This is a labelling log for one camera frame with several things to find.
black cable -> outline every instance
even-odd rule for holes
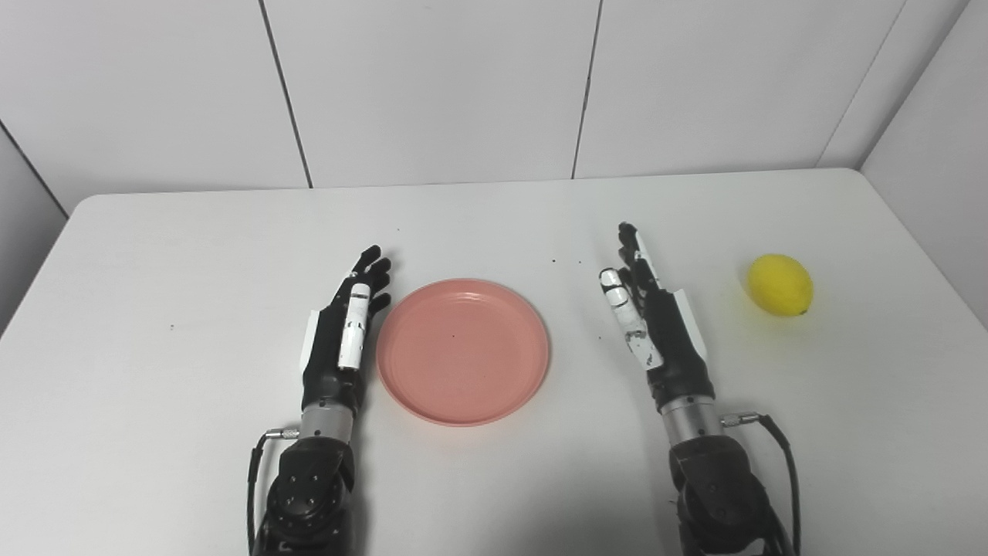
[[[257,441],[257,446],[250,451],[250,467],[247,469],[247,555],[254,554],[254,536],[257,529],[254,527],[254,485],[257,483],[257,474],[261,468],[261,456],[264,454],[264,443],[268,441],[268,435],[262,434]]]
[[[779,519],[779,515],[771,508],[769,508],[769,511],[772,513],[773,541],[777,549],[777,554],[780,556],[796,556],[796,552],[792,548],[792,543],[789,542],[789,538],[785,536],[785,527],[782,526],[782,521]]]
[[[796,475],[796,461],[792,457],[792,448],[789,446],[788,439],[785,438],[785,434],[782,433],[782,429],[776,424],[772,417],[770,416],[758,416],[758,422],[772,435],[772,438],[776,440],[779,447],[782,449],[782,454],[785,455],[785,466],[789,470],[789,492],[792,495],[792,546],[791,551],[796,556],[799,555],[800,549],[800,515],[799,515],[799,477]],[[779,522],[779,517],[775,516],[776,522]],[[785,542],[785,531],[782,530],[782,524],[779,523],[779,535],[782,536],[782,541],[780,545],[782,546],[783,553],[786,552]]]

white table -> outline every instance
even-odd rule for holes
[[[985,550],[988,332],[864,178],[798,170],[88,200],[0,341],[0,553],[245,554],[248,453],[297,421],[307,312],[378,242],[396,298],[500,282],[552,356],[526,406],[476,428],[371,378],[361,552],[678,554],[666,435],[597,285],[622,220],[688,289],[721,410],[792,440],[804,554]],[[749,301],[764,252],[809,269],[809,314]],[[787,522],[778,448],[732,433]]]

robotic finger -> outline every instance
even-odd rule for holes
[[[652,285],[661,289],[662,285],[659,283],[658,274],[655,272],[655,266],[652,264],[652,257],[649,256],[648,250],[645,249],[645,243],[638,235],[638,229],[627,222],[622,222],[617,227],[617,239],[620,240],[621,244],[620,249],[617,250],[617,254],[624,261],[624,265],[631,270],[638,287],[643,290],[643,293],[644,290]]]
[[[634,354],[643,370],[662,365],[662,354],[648,335],[648,325],[635,305],[628,286],[613,268],[601,271],[601,289],[611,304],[617,323],[624,331],[624,342]]]

robotic hand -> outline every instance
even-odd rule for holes
[[[309,320],[301,427],[269,430],[251,457],[247,501],[251,556],[350,552],[349,497],[355,481],[350,435],[366,388],[361,355],[370,320],[391,301],[389,295],[378,294],[390,282],[390,268],[391,261],[381,258],[380,247],[367,249],[333,301]],[[281,456],[264,519],[255,532],[254,484],[269,438],[297,441]]]
[[[634,226],[621,224],[618,238],[625,266],[604,269],[601,287],[628,347],[645,370],[669,435],[684,555],[740,552],[757,539],[765,541],[764,555],[798,554],[798,486],[788,442],[768,416],[717,415],[706,373],[706,347],[685,292],[662,288]],[[755,421],[780,442],[789,466],[795,539],[791,544],[751,472],[744,448],[723,431],[725,426]]]

white wall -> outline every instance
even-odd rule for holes
[[[271,0],[316,187],[564,179],[598,0]]]
[[[863,172],[988,324],[988,0],[968,4]]]
[[[576,175],[857,166],[958,4],[605,0]]]
[[[306,187],[257,2],[0,0],[0,119],[95,193]]]
[[[317,186],[856,165],[963,0],[265,0]],[[94,193],[305,187],[254,0],[0,0],[0,118]]]
[[[0,333],[63,224],[65,217],[0,129]]]

